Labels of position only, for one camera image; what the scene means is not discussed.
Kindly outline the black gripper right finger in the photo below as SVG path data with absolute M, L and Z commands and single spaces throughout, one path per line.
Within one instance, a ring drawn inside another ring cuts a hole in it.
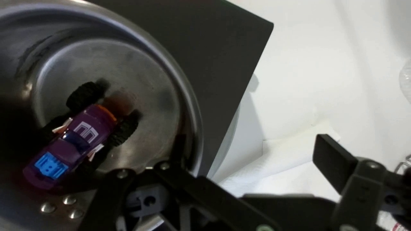
M 378 225 L 381 212 L 411 227 L 410 168 L 396 173 L 377 160 L 356 158 L 327 134 L 316 136 L 313 160 L 341 195 L 332 214 L 333 231 L 385 231 Z

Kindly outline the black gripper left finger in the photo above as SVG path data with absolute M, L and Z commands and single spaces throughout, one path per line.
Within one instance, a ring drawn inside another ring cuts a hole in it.
M 171 159 L 160 162 L 155 173 L 170 199 L 161 212 L 175 231 L 275 231 L 275 222 L 207 177 L 187 169 L 189 141 L 179 135 Z

